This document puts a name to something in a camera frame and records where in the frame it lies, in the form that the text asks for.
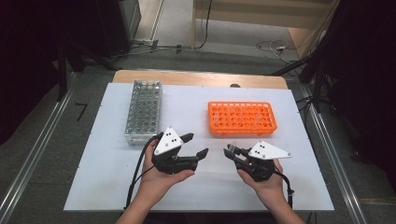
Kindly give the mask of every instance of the gray floor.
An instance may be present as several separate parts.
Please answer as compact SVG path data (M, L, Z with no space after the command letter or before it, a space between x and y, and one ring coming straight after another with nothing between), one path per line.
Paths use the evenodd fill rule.
M161 35L162 28L160 23L156 33L156 37L160 41L166 39L164 35ZM279 35L285 32L285 29L275 28L275 30L280 33L269 29L267 34L274 36L267 36L263 40L290 38L287 33ZM176 40L174 42L163 43L184 44ZM226 48L215 43L215 41L211 41L211 37L208 38L209 49L220 46L213 51L209 49L183 50L177 54L175 50L169 49L124 56L118 59L115 65L124 69L203 71L253 76L270 74L285 65L283 61L274 57L272 52L264 52L256 49L255 46L244 48L250 49L250 53L236 54L235 51L221 51ZM288 59L295 60L296 57L291 54ZM296 72L300 71L301 69L297 69L297 71L283 76L288 81L288 86L296 100L304 97L303 86L296 78ZM77 74L77 76L78 81L68 104L8 223L114 223L120 215L115 213L66 213L63 211L73 176L88 140L106 85L111 82L114 71L108 71L100 65L91 63L84 74ZM54 87L25 119L11 139L0 146L0 195L2 195L2 199L55 107L56 98L57 87ZM88 105L79 121L78 117L82 108L76 104ZM395 193L389 186L385 174L372 164L363 164L350 159L354 150L348 140L347 132L341 120L336 115L332 115L327 108L326 105L322 105L322 117L353 189L361 202L368 223L394 223L396 220ZM317 223L353 223L311 116L308 116L307 119L307 130L311 135L313 147L318 156L318 164L324 179L328 182L328 190L335 207L335 210L331 212L317 212ZM299 215L304 219L308 217L308 213L299 213Z

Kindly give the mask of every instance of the black cable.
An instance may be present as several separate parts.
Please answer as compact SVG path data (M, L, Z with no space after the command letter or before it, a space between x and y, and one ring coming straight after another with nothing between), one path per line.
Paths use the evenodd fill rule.
M152 165L150 168L147 169L147 171L143 172L140 176L138 176L136 181L133 183L133 185L135 185L137 183L137 181L140 179L140 177L142 177L142 175L144 175L145 173L147 173L148 171L150 171L154 167L155 167L155 165Z
M204 43L202 43L200 47L194 48L194 49L201 49L204 46L204 44L206 43L206 40L207 40L207 25L209 24L209 16L210 16L210 9L212 8L212 2L213 2L213 0L210 0L209 9L207 10L207 15L206 15L206 27L205 27L205 40L204 40Z
M293 207L293 193L294 193L294 190L291 189L291 187L290 187L289 179L285 175L280 173L278 170L277 171L273 171L273 173L276 174L276 175L281 176L283 178L283 180L286 182L286 184L288 185L288 203L290 205L290 208L292 208Z
M143 156L145 155L146 150L147 150L148 147L149 147L149 144L150 144L152 141L156 140L156 139L161 139L162 137L163 137L163 133L159 133L159 134L157 134L157 135L152 136L152 137L147 141L147 143L145 144L145 146L143 147L142 152L140 153L139 160L137 161L136 169L134 170L134 178L132 179L132 184L129 186L128 197L127 197L127 199L126 199L126 205L125 205L124 209L126 209L126 208L129 206L129 204L131 203L132 193L134 192L134 184L135 184L136 181L137 181L137 178L136 178L136 177L137 177L137 174L138 174L138 172L139 172L139 168L140 168L140 164L142 163Z

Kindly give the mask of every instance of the metal frame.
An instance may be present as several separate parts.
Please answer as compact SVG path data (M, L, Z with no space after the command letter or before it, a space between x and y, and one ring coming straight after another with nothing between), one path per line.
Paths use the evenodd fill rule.
M41 158L41 155L46 149L48 141L50 140L50 137L69 102L70 96L72 95L77 81L78 76L76 73L73 72L70 75L68 81L68 86L70 87L69 90L65 93L62 101L56 103L43 130L35 141L35 144L33 145L29 156L27 157L22 168L16 175L15 179L8 187L6 196L1 202L0 206L0 223L8 223L9 219L11 218L14 208L17 205L20 197L22 196L23 191L30 180L30 177L32 176L32 173Z

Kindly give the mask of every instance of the person's right hand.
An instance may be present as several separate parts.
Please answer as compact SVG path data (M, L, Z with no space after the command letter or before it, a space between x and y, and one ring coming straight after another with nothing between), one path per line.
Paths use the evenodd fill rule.
M283 169L278 160L274 160L277 170L282 173ZM260 201L271 212L277 223L304 224L303 220L291 210L283 194L283 179L280 175L273 174L268 180L255 182L251 176L243 170L238 170L242 180L255 191Z
M279 160L274 160L274 163L277 170L282 173L283 169ZM238 170L237 172L242 180L256 191L257 196L259 196L259 199L268 209L286 201L283 193L283 179L281 176L273 174L266 181L255 182L245 171Z

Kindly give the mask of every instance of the person's left hand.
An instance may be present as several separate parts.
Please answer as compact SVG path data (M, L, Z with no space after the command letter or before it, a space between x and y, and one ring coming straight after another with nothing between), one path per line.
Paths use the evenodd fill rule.
M156 167L152 167L153 164L151 157L157 144L158 140L154 140L149 144L145 153L142 174L148 169L151 169L142 175L139 190L125 212L117 221L117 224L143 223L151 207L159 202L163 195L165 195L172 186L187 179L189 176L194 175L193 170L184 170L178 174L167 175L159 172Z
M145 153L145 160L143 163L142 173L153 166L151 161L154 148L158 144L158 140L152 141ZM144 198L147 203L154 205L159 202L165 193L176 183L184 181L188 177L194 175L193 170L184 170L178 174L168 175L159 172L156 167L142 175L139 190L136 193L136 198Z

